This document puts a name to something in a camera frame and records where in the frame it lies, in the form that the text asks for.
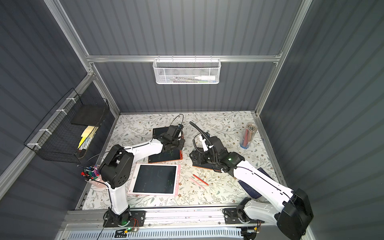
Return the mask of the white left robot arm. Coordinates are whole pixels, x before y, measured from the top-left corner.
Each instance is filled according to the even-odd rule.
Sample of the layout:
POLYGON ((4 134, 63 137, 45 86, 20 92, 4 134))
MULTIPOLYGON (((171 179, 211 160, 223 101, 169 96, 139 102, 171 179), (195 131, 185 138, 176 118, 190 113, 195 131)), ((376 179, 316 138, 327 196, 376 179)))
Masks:
POLYGON ((170 125, 167 132, 150 141, 131 147, 114 145, 110 149, 99 167, 99 172, 109 190, 111 200, 111 207, 108 208, 109 218, 117 225, 128 224, 132 217, 125 187, 132 165, 152 155, 182 150, 185 142, 183 128, 182 124, 170 125))

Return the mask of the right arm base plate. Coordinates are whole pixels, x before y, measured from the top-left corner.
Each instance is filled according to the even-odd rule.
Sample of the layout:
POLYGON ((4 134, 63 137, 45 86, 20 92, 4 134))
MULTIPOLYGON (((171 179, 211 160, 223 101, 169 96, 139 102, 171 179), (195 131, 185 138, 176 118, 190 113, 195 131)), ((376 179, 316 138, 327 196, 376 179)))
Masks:
POLYGON ((236 208, 222 209, 222 213, 227 225, 234 224, 263 224, 261 220, 251 220, 243 211, 238 211, 236 208))

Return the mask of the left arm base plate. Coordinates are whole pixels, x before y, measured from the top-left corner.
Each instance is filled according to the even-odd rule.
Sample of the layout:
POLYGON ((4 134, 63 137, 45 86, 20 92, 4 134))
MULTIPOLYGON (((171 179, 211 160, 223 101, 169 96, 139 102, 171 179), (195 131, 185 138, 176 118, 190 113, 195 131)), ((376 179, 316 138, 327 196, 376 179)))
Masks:
POLYGON ((142 227, 146 219, 146 211, 125 211, 121 215, 115 214, 112 210, 105 212, 103 226, 106 228, 131 228, 142 227))

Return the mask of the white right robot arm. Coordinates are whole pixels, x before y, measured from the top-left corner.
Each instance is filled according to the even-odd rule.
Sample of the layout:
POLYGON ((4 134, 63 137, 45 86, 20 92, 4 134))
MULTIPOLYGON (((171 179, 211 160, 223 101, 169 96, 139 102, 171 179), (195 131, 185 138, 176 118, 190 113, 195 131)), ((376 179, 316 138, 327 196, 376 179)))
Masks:
POLYGON ((243 156, 228 152, 217 137, 200 134, 202 147, 190 153, 193 163, 208 164, 215 172, 226 173, 249 186, 272 204, 272 210, 253 206, 251 198, 245 198, 238 206, 238 218, 247 223, 261 220, 274 223, 291 240, 299 240, 306 234, 314 218, 309 197, 301 189, 285 187, 260 170, 254 168, 243 156))

